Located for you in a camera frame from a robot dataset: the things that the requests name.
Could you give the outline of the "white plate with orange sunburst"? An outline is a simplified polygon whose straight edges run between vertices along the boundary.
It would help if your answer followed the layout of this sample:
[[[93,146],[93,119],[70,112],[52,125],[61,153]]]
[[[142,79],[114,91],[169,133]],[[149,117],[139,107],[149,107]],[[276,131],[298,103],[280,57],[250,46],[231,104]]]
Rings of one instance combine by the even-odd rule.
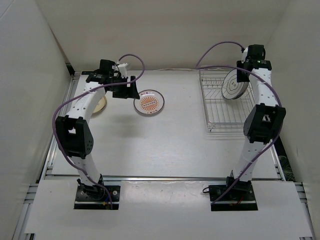
[[[165,107],[165,98],[157,90],[146,89],[140,91],[139,99],[133,100],[135,111],[142,116],[155,116],[159,114]]]

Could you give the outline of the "white plate with green rings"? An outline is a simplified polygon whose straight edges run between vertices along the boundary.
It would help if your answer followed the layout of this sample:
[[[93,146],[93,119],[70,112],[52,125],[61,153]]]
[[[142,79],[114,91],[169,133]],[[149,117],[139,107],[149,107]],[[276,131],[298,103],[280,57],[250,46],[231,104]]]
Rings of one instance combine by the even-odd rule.
[[[248,85],[249,82],[237,82],[237,70],[231,70],[223,80],[222,97],[226,100],[236,100],[245,93]]]

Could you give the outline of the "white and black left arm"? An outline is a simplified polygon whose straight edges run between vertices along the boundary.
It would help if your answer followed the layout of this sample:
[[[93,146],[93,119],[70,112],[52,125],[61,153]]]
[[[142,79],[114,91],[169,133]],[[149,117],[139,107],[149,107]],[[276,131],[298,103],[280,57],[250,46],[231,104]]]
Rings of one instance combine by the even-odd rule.
[[[107,92],[113,98],[139,99],[136,77],[128,76],[127,63],[102,59],[99,68],[90,72],[85,80],[83,92],[65,116],[54,121],[55,137],[68,163],[77,169],[78,184],[94,201],[109,197],[102,175],[98,172],[91,152],[94,138],[89,122],[99,101]]]

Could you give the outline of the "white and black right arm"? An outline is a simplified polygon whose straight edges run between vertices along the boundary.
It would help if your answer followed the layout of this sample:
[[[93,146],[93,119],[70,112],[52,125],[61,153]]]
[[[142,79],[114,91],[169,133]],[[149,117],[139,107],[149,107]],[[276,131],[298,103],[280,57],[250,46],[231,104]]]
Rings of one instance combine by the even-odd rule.
[[[244,122],[245,142],[240,158],[226,180],[224,193],[230,200],[240,199],[249,192],[256,162],[279,137],[286,115],[272,87],[272,65],[266,60],[263,45],[249,45],[236,69],[237,80],[251,84],[254,106]]]

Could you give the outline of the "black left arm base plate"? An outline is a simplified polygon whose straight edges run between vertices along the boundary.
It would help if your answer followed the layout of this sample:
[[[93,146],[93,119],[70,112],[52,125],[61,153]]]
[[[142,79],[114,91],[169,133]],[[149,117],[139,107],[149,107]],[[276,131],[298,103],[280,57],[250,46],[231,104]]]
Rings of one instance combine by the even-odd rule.
[[[121,186],[120,185],[106,185],[110,197],[105,190],[102,189],[100,193],[90,192],[85,189],[84,185],[78,185],[75,200],[75,210],[118,210],[120,205]]]

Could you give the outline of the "cream bowl with red stamp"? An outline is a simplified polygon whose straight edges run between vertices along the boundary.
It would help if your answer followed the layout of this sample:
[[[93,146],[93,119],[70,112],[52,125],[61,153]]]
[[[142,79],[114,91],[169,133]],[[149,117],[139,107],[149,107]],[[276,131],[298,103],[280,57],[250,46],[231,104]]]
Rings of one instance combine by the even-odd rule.
[[[102,97],[97,103],[96,107],[94,108],[91,118],[94,118],[95,116],[100,114],[107,106],[107,102],[108,102],[107,97],[106,96]]]

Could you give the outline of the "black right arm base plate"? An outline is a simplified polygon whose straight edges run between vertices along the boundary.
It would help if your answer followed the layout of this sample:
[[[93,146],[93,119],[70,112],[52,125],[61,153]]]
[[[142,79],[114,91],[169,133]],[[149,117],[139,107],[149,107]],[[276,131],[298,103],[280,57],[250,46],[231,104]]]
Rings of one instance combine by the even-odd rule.
[[[209,194],[212,212],[236,212],[257,211],[258,205],[251,185],[248,190],[230,190],[220,200],[213,203],[227,189],[226,185],[209,185],[202,190],[203,194]]]

